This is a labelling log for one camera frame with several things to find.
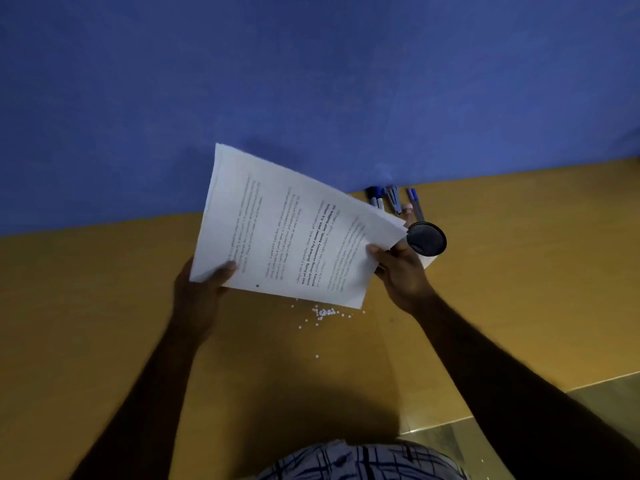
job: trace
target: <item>stack of paper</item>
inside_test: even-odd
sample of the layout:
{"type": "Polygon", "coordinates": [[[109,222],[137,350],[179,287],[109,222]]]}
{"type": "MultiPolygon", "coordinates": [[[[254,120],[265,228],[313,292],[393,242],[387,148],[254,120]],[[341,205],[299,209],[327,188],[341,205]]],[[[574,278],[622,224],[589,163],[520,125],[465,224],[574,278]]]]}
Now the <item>stack of paper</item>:
{"type": "Polygon", "coordinates": [[[345,193],[224,144],[216,145],[191,281],[229,260],[227,286],[359,308],[404,221],[345,193]]]}

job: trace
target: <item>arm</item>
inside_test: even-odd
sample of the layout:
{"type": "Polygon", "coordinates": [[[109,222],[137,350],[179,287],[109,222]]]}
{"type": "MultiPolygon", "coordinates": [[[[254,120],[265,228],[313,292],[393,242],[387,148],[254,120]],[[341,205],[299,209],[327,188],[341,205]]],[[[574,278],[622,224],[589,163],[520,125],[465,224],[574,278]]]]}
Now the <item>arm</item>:
{"type": "Polygon", "coordinates": [[[78,465],[72,480],[165,479],[169,476],[191,364],[209,336],[228,263],[204,283],[189,282],[191,260],[174,285],[173,313],[144,370],[107,428],[78,465]]]}
{"type": "Polygon", "coordinates": [[[583,405],[487,339],[428,283],[405,243],[369,251],[389,297],[420,323],[484,435],[516,478],[623,478],[640,451],[583,405]]]}

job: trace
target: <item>person's left arm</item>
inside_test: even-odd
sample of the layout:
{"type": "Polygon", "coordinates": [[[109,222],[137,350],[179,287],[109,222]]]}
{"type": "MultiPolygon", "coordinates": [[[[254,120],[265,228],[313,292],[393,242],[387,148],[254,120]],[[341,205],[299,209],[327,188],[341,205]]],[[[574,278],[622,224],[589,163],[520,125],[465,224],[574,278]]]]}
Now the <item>person's left arm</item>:
{"type": "Polygon", "coordinates": [[[222,286],[236,270],[230,262],[208,281],[192,283],[191,263],[175,280],[173,313],[162,339],[72,480],[168,478],[191,364],[211,333],[222,286]]]}

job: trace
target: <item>person's right arm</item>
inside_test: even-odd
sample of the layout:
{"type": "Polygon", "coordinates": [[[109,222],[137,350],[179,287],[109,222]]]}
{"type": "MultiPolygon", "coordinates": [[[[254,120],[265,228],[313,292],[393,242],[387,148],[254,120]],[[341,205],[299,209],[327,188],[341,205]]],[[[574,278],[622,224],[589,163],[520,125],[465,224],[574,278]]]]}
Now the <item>person's right arm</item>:
{"type": "Polygon", "coordinates": [[[518,479],[640,474],[640,451],[487,339],[440,298],[406,242],[370,246],[391,299],[420,323],[489,443],[518,479]]]}

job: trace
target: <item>plaid shirt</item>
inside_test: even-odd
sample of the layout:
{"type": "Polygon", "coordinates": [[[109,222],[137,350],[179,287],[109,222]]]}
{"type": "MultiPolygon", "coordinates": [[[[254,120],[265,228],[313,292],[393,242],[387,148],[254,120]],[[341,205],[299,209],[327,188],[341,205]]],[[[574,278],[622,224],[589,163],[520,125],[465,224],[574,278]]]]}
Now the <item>plaid shirt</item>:
{"type": "Polygon", "coordinates": [[[411,442],[349,446],[342,441],[296,451],[256,480],[466,480],[448,456],[411,442]]]}

